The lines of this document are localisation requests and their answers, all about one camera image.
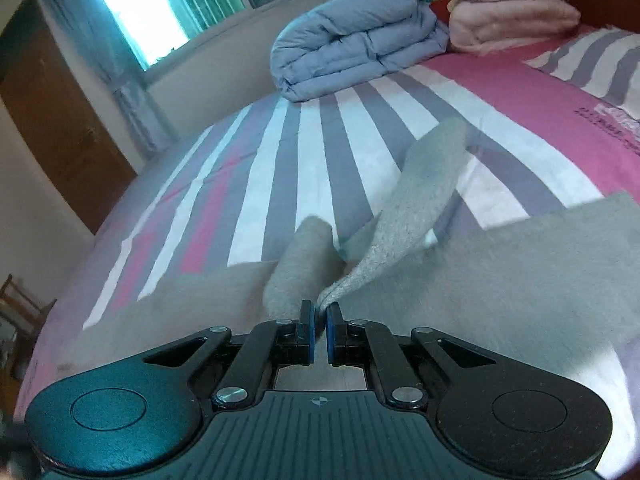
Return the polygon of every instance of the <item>gray curtain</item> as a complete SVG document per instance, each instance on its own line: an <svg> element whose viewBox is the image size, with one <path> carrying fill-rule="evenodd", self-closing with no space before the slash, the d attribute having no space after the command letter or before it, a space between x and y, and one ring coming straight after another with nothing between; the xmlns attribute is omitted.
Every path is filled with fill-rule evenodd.
<svg viewBox="0 0 640 480"><path fill-rule="evenodd" d="M142 83L142 69L104 0L43 0L108 85L146 158L176 140Z"/></svg>

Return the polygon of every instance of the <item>window sill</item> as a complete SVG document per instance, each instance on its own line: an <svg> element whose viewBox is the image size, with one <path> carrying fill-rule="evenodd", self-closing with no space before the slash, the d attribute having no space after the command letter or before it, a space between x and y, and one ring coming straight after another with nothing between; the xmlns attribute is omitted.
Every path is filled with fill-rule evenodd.
<svg viewBox="0 0 640 480"><path fill-rule="evenodd" d="M214 25L213 27L205 30L196 38L189 40L183 46L181 46L177 50L170 52L169 54L167 54L167 56L163 57L154 65L149 67L143 73L144 82L147 86L152 85L160 78L162 78L165 74L174 69L176 66L185 62L196 49L200 48L204 44L209 43L209 41L212 41L216 37L227 33L241 23L244 24L250 22L251 20L260 18L262 13L273 9L273 7L291 1L293 0L272 0L264 4L263 6L257 7L255 9L245 9L234 14L233 16L230 16L223 22L218 23L217 25Z"/></svg>

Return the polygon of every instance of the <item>wooden door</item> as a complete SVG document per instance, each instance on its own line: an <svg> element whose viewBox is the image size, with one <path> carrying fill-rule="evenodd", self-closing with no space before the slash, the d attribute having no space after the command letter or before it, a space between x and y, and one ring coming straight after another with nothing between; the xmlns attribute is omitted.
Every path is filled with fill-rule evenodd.
<svg viewBox="0 0 640 480"><path fill-rule="evenodd" d="M56 189L95 233L135 172L66 65L35 0L26 0L5 28L0 57L0 96L9 114Z"/></svg>

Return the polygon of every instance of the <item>chair backrest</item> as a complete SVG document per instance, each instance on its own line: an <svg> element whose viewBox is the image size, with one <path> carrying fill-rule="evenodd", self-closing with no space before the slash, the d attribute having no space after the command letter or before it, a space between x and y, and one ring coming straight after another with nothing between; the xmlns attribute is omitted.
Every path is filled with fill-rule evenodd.
<svg viewBox="0 0 640 480"><path fill-rule="evenodd" d="M40 334L53 303L44 306L37 304L20 288L11 274L0 287L0 316L29 339Z"/></svg>

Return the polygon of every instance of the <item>bed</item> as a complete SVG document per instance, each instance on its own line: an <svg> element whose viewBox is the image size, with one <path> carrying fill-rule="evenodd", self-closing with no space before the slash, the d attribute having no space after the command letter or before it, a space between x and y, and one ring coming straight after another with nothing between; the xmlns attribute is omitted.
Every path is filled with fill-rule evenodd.
<svg viewBox="0 0 640 480"><path fill-rule="evenodd" d="M54 380L68 341L163 277L277 260L309 215L331 224L337 246L348 240L382 209L408 147L445 118L475 128L476 178L436 223L437 240L620 190L640 200L632 132L608 105L522 63L559 44L445 54L301 104L273 94L174 146L130 186L58 299L16 418ZM640 342L617 357L640 420L640 374L631 373Z"/></svg>

